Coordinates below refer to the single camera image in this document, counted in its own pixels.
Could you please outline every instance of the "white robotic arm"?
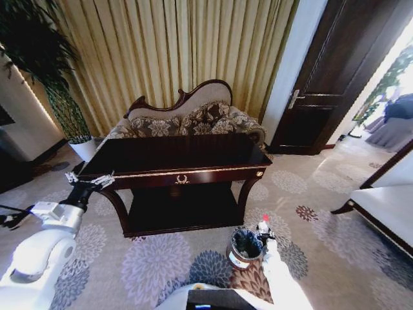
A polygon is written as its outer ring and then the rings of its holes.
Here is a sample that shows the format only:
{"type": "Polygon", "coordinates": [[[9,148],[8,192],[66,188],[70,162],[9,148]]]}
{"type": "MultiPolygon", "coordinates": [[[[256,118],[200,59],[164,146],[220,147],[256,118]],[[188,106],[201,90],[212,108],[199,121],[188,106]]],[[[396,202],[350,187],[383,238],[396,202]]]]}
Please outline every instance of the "white robotic arm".
{"type": "Polygon", "coordinates": [[[114,178],[103,176],[90,182],[67,174],[74,189],[61,203],[38,202],[31,210],[43,220],[43,231],[21,242],[10,267],[0,280],[2,309],[47,310],[55,283],[65,263],[74,255],[75,237],[93,191],[110,185],[114,178]]]}

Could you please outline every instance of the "dark wooden table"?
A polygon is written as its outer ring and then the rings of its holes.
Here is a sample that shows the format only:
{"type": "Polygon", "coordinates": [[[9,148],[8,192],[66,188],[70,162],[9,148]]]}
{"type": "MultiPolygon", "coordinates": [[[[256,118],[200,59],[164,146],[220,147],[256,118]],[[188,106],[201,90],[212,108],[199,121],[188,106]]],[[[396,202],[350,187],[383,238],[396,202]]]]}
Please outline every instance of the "dark wooden table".
{"type": "Polygon", "coordinates": [[[110,139],[81,171],[114,171],[105,195],[125,237],[242,225],[248,193],[271,161],[246,134],[110,139]],[[246,180],[238,202],[232,181],[246,180]],[[117,189],[131,189],[127,212],[117,189]]]}

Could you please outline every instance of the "carpet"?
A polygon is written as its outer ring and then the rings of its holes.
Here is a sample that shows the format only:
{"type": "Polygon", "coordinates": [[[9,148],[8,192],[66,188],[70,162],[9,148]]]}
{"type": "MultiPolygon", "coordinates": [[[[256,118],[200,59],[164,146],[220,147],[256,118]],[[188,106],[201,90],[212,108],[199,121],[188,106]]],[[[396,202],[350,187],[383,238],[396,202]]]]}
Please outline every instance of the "carpet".
{"type": "MultiPolygon", "coordinates": [[[[412,261],[356,212],[330,214],[392,155],[361,139],[346,138],[316,156],[271,155],[274,163],[253,186],[245,226],[255,227],[263,214],[269,215],[281,258],[314,310],[413,309],[412,261]]],[[[67,168],[48,170],[0,195],[0,203],[27,207],[66,198],[71,187],[63,172],[80,159],[65,145],[46,164],[63,161],[67,168]]],[[[241,186],[232,185],[236,197],[241,186]]],[[[119,194],[130,205],[131,192],[119,194]]],[[[17,244],[38,230],[35,218],[16,231],[0,229],[1,274],[17,244]]],[[[225,249],[233,230],[126,239],[111,204],[93,193],[75,258],[56,283],[51,309],[153,309],[192,282],[246,289],[277,304],[259,263],[243,272],[228,264],[225,249]]]]}

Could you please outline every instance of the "potted plant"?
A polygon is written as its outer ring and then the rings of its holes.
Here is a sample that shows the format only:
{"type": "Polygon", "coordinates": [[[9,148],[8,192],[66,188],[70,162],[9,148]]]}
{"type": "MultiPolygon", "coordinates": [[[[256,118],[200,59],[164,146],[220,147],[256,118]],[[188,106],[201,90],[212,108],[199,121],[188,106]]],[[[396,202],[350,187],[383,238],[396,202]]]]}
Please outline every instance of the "potted plant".
{"type": "MultiPolygon", "coordinates": [[[[53,12],[54,0],[46,5],[53,12]]],[[[27,72],[32,82],[45,87],[53,113],[72,148],[85,161],[90,161],[96,146],[77,103],[69,93],[63,77],[72,70],[69,59],[76,59],[73,46],[55,29],[48,10],[35,0],[0,1],[0,52],[10,58],[5,65],[27,72]]]]}

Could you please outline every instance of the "gold curtain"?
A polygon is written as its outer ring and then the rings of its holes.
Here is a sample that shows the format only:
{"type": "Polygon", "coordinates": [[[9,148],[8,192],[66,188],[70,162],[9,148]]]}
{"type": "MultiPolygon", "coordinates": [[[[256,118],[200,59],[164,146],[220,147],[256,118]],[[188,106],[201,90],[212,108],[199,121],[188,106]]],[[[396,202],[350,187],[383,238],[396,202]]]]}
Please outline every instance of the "gold curtain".
{"type": "Polygon", "coordinates": [[[258,117],[276,71],[294,0],[61,0],[57,26],[79,59],[68,77],[93,135],[139,96],[170,107],[179,88],[208,79],[258,117]]]}

